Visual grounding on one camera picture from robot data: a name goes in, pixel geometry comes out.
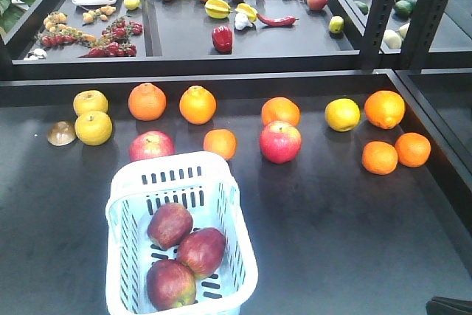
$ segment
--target garlic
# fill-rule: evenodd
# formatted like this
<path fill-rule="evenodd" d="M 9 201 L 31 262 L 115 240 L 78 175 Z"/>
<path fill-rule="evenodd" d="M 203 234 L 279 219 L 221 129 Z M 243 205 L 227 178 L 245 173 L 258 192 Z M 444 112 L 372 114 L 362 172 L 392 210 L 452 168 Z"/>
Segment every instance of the garlic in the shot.
<path fill-rule="evenodd" d="M 245 13 L 237 13 L 235 17 L 235 29 L 244 30 L 246 27 L 252 27 L 252 23 L 248 19 L 248 16 Z"/>

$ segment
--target tangerine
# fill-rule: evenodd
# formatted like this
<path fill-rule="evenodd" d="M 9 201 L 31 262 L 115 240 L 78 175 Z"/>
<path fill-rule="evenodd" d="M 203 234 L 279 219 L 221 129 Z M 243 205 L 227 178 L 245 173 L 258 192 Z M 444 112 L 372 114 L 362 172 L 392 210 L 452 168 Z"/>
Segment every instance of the tangerine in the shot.
<path fill-rule="evenodd" d="M 204 138 L 204 150 L 212 151 L 230 160 L 236 153 L 237 139 L 233 132 L 228 129 L 213 129 Z"/>
<path fill-rule="evenodd" d="M 395 170 L 397 163 L 398 154 L 393 145 L 375 140 L 364 146 L 362 165 L 367 171 L 386 175 Z"/>
<path fill-rule="evenodd" d="M 404 133 L 395 143 L 398 161 L 408 167 L 419 167 L 426 163 L 431 153 L 428 138 L 415 132 Z"/>
<path fill-rule="evenodd" d="M 140 121 L 157 120 L 164 113 L 166 105 L 164 92 L 152 83 L 139 84 L 128 98 L 131 114 Z"/>
<path fill-rule="evenodd" d="M 215 114 L 216 99 L 203 86 L 193 85 L 182 94 L 178 108 L 188 122 L 203 125 Z"/>
<path fill-rule="evenodd" d="M 287 97 L 273 97 L 264 103 L 261 116 L 264 125 L 273 121 L 286 121 L 296 127 L 300 122 L 300 109 Z"/>
<path fill-rule="evenodd" d="M 379 90 L 367 98 L 364 113 L 373 125 L 392 129 L 403 119 L 405 101 L 394 91 Z"/>

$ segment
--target lime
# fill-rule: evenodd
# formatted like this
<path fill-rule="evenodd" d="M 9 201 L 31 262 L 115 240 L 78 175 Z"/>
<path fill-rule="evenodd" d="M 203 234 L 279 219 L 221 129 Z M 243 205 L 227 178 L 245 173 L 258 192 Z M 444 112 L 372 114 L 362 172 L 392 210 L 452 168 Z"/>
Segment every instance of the lime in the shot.
<path fill-rule="evenodd" d="M 341 16 L 333 16 L 330 20 L 330 32 L 341 33 L 344 28 L 344 19 Z"/>
<path fill-rule="evenodd" d="M 359 124 L 361 110 L 351 99 L 341 98 L 327 104 L 324 118 L 333 130 L 347 132 Z"/>

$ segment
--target yellow fruit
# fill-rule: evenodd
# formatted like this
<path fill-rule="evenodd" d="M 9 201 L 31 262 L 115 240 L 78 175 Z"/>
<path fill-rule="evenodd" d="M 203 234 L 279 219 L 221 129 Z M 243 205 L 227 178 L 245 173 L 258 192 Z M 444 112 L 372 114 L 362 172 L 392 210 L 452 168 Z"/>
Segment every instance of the yellow fruit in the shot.
<path fill-rule="evenodd" d="M 346 132 L 359 124 L 361 110 L 351 99 L 341 98 L 327 104 L 324 118 L 333 130 Z"/>
<path fill-rule="evenodd" d="M 106 113 L 108 110 L 108 100 L 106 96 L 98 90 L 79 92 L 75 95 L 72 105 L 75 114 L 78 116 L 88 111 L 101 111 Z"/>
<path fill-rule="evenodd" d="M 250 20 L 254 22 L 257 20 L 257 10 L 255 10 L 251 5 L 246 3 L 239 3 L 235 9 L 236 13 L 245 13 Z"/>
<path fill-rule="evenodd" d="M 207 0 L 205 11 L 212 18 L 227 18 L 231 13 L 231 7 L 224 0 Z"/>
<path fill-rule="evenodd" d="M 89 111 L 81 114 L 74 124 L 77 138 L 87 145 L 101 145 L 113 131 L 110 117 L 101 111 Z"/>
<path fill-rule="evenodd" d="M 123 0 L 123 5 L 128 10 L 135 10 L 141 4 L 141 0 Z"/>

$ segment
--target black tray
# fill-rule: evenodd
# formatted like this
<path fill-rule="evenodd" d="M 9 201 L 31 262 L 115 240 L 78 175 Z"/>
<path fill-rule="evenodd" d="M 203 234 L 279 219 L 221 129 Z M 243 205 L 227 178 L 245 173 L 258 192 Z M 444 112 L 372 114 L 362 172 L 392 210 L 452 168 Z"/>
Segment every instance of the black tray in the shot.
<path fill-rule="evenodd" d="M 346 1 L 365 27 L 368 15 L 363 15 L 354 1 L 362 1 L 370 8 L 372 0 Z M 468 66 L 466 58 L 471 56 L 472 30 L 468 32 L 465 29 L 471 28 L 471 14 L 469 13 L 466 19 L 463 12 L 464 10 L 462 8 L 455 5 L 455 0 L 449 1 L 431 44 L 430 53 L 424 65 L 425 68 L 459 68 Z M 399 18 L 392 10 L 386 28 L 396 31 L 408 22 L 409 19 Z M 381 50 L 385 55 L 381 57 L 382 64 L 380 66 L 398 69 L 400 67 L 398 63 L 400 50 L 390 49 L 384 42 L 381 44 Z"/>
<path fill-rule="evenodd" d="M 433 296 L 470 296 L 471 175 L 392 71 L 146 77 L 168 97 L 154 122 L 128 111 L 128 94 L 142 79 L 0 83 L 1 314 L 107 313 L 109 186 L 129 163 L 131 141 L 150 129 L 171 135 L 177 153 L 200 150 L 211 128 L 232 129 L 239 140 L 229 165 L 260 273 L 241 315 L 424 315 Z M 206 125 L 178 112 L 192 84 L 218 100 Z M 72 99 L 85 89 L 108 97 L 113 136 L 99 147 L 51 146 L 49 126 L 75 119 Z M 348 96 L 363 107 L 379 89 L 406 100 L 400 126 L 384 131 L 363 115 L 351 132 L 327 127 L 331 100 Z M 267 162 L 258 147 L 261 106 L 276 95 L 302 110 L 302 150 L 284 165 Z M 368 141 L 394 142 L 406 131 L 431 140 L 427 166 L 398 166 L 387 176 L 363 169 Z"/>
<path fill-rule="evenodd" d="M 143 0 L 139 10 L 127 13 L 122 0 L 118 0 L 117 15 L 129 14 L 144 24 L 144 34 L 133 38 L 138 46 L 136 58 L 77 59 L 87 53 L 87 48 L 74 44 L 51 49 L 46 60 L 32 63 L 22 59 L 38 46 L 32 39 L 44 30 L 42 20 L 47 13 L 63 11 L 75 27 L 80 27 L 83 13 L 71 0 L 39 0 L 10 31 L 6 46 L 16 80 L 358 68 L 362 26 L 345 0 L 328 0 L 319 12 L 308 10 L 298 0 L 246 2 L 268 17 L 295 15 L 299 20 L 292 27 L 268 28 L 258 21 L 252 29 L 233 30 L 232 53 L 220 55 L 213 48 L 211 31 L 222 24 L 233 29 L 234 12 L 227 19 L 216 20 L 205 13 L 204 3 L 199 0 Z M 344 36 L 330 36 L 327 25 L 333 15 L 345 19 Z M 105 24 L 98 21 L 83 29 L 98 36 Z"/>

